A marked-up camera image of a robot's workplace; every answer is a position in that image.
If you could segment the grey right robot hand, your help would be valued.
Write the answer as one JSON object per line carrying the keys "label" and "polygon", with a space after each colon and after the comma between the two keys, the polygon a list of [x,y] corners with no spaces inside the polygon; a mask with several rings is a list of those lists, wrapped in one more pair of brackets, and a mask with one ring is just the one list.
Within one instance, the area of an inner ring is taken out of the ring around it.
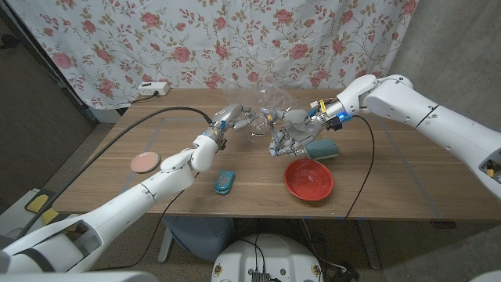
{"label": "grey right robot hand", "polygon": [[313,142],[324,125],[316,116],[309,117],[305,110],[281,111],[262,108],[266,124],[270,127],[272,141],[269,153],[272,157],[283,155],[301,156],[304,147]]}

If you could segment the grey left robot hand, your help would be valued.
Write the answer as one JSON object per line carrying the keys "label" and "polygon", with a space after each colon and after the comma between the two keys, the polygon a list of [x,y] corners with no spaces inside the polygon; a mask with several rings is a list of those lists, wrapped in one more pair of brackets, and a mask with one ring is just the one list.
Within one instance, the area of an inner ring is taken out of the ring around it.
{"label": "grey left robot hand", "polygon": [[256,117],[257,114],[251,107],[242,104],[231,104],[223,107],[214,115],[212,125],[220,128],[223,132],[230,128],[234,131],[240,131],[251,125]]}

